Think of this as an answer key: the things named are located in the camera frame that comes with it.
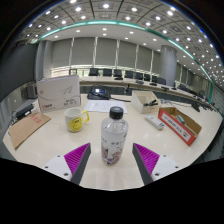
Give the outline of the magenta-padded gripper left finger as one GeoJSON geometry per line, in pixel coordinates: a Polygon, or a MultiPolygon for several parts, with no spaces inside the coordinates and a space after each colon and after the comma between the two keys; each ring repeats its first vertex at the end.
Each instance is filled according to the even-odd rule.
{"type": "Polygon", "coordinates": [[[65,155],[56,155],[43,166],[43,170],[79,185],[90,154],[91,145],[87,143],[65,155]]]}

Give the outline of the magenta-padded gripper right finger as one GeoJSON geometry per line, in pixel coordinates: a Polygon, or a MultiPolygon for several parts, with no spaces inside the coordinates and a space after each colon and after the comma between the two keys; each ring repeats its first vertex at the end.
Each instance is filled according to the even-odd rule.
{"type": "Polygon", "coordinates": [[[145,185],[181,170],[168,155],[159,155],[137,143],[133,144],[132,153],[145,185]]]}

